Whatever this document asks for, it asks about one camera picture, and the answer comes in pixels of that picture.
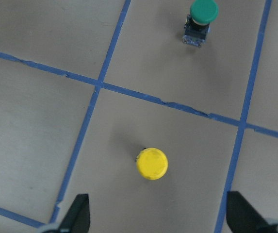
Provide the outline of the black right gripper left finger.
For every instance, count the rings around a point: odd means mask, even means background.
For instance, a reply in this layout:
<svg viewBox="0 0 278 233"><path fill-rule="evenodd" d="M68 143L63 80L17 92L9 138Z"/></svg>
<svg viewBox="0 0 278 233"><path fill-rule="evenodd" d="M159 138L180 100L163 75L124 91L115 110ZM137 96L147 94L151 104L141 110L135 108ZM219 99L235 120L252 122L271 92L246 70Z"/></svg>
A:
<svg viewBox="0 0 278 233"><path fill-rule="evenodd" d="M88 233L90 229L88 194L78 194L58 227L60 233Z"/></svg>

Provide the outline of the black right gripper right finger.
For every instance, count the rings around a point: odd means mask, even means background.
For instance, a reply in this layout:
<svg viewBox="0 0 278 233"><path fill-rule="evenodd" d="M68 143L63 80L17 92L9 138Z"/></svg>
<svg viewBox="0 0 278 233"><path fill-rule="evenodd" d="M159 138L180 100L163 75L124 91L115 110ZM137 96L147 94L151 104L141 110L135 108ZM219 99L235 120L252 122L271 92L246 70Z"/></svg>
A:
<svg viewBox="0 0 278 233"><path fill-rule="evenodd" d="M232 233L274 233L275 227L238 191L227 193L226 222Z"/></svg>

